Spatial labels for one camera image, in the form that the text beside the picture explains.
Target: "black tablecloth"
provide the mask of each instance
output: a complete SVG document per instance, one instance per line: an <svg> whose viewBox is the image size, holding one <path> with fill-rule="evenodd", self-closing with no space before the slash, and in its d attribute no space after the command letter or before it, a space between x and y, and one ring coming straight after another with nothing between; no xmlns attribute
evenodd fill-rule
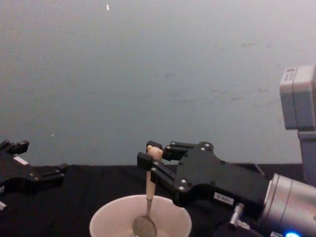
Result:
<svg viewBox="0 0 316 237"><path fill-rule="evenodd" d="M274 173L303 180L300 164L260 165L268 177ZM135 166L70 165L60 187L35 195L10 193L0 197L8 205L0 213L1 237L89 237L93 214L117 198L145 193L146 174ZM161 188L156 195L171 198ZM197 201L188 206L193 227L191 237L210 237L215 225L232 214L220 206ZM251 237L244 230L223 225L218 236Z"/></svg>

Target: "blue light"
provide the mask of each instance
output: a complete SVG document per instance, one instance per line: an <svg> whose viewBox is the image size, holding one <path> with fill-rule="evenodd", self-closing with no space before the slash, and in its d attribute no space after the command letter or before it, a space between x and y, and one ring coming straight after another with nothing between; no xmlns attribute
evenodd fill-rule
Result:
<svg viewBox="0 0 316 237"><path fill-rule="evenodd" d="M301 236L294 232L289 232L285 235L285 237L301 237Z"/></svg>

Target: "white bowl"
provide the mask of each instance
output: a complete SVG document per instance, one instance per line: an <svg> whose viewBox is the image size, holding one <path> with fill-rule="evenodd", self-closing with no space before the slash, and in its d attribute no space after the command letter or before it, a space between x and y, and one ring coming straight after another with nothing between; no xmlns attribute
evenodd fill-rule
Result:
<svg viewBox="0 0 316 237"><path fill-rule="evenodd" d="M90 222L91 237L134 237L133 220L145 215L146 195L116 199L102 206ZM150 217L157 227L157 237L188 237L192 222L186 209L165 197L154 196Z"/></svg>

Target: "gray wall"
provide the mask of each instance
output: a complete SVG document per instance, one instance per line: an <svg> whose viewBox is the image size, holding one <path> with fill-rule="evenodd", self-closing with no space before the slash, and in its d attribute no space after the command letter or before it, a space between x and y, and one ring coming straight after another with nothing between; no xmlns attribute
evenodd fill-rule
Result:
<svg viewBox="0 0 316 237"><path fill-rule="evenodd" d="M148 140L301 162L278 85L316 61L314 0L3 0L0 139L32 164L135 164Z"/></svg>

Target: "spoon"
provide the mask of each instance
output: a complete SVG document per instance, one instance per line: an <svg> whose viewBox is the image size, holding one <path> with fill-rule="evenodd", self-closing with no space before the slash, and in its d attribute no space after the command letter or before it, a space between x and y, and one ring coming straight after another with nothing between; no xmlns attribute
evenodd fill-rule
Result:
<svg viewBox="0 0 316 237"><path fill-rule="evenodd" d="M162 150L148 146L147 154L151 155L155 160L162 160ZM157 227L153 220L150 218L150 211L152 208L152 202L155 194L156 185L150 180L150 171L147 171L146 177L146 199L147 209L146 215L138 216L134 219L132 224L133 234L136 237L157 237Z"/></svg>

